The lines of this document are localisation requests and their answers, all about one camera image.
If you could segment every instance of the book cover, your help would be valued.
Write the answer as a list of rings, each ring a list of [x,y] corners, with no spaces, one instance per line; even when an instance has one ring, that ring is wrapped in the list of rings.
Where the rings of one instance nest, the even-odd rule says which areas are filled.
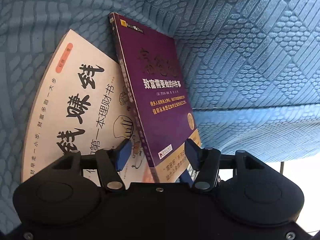
[[[201,144],[174,40],[117,13],[109,20],[153,178],[174,182],[189,165],[184,141]]]
[[[22,181],[71,150],[94,154],[117,147],[125,138],[132,142],[132,153],[120,177],[126,187],[147,180],[150,171],[128,100],[119,65],[70,30],[53,54],[33,103]],[[84,176],[100,185],[96,170],[84,170]]]

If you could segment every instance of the purple book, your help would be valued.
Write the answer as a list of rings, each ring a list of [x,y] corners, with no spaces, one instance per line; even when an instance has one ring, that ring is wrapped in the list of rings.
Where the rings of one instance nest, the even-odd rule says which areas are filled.
[[[189,165],[184,141],[200,137],[173,38],[109,15],[142,147],[155,182],[174,182]]]

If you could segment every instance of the screw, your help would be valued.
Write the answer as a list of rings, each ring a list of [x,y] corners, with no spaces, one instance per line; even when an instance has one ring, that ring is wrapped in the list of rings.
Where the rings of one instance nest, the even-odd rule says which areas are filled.
[[[121,189],[122,186],[122,183],[119,181],[112,181],[107,184],[107,187],[110,189]]]
[[[23,238],[26,240],[33,240],[33,234],[31,234],[30,232],[25,232],[23,234]]]
[[[294,232],[289,232],[286,234],[285,239],[294,240],[296,238],[296,234]]]

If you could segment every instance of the textured blue cushion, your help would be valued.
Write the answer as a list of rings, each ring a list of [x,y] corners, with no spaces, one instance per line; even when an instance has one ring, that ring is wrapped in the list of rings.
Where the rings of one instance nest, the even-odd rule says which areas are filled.
[[[23,139],[41,77],[73,29],[116,60],[108,14],[173,36],[203,146],[263,161],[319,150],[320,0],[0,0],[0,230],[19,224]]]

